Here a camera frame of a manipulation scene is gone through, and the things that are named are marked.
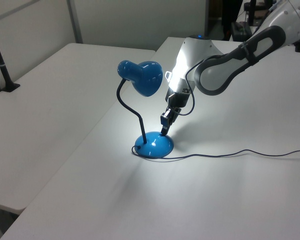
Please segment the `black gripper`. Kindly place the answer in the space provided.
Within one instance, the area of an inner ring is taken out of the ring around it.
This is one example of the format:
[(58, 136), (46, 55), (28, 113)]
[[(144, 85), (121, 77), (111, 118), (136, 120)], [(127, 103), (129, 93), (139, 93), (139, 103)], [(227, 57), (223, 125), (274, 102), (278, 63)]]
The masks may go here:
[(180, 115), (181, 108), (187, 105), (190, 95), (184, 93), (178, 93), (174, 91), (167, 91), (165, 100), (169, 107), (160, 116), (160, 122), (162, 125), (161, 134), (166, 136), (169, 132), (171, 124), (175, 122)]

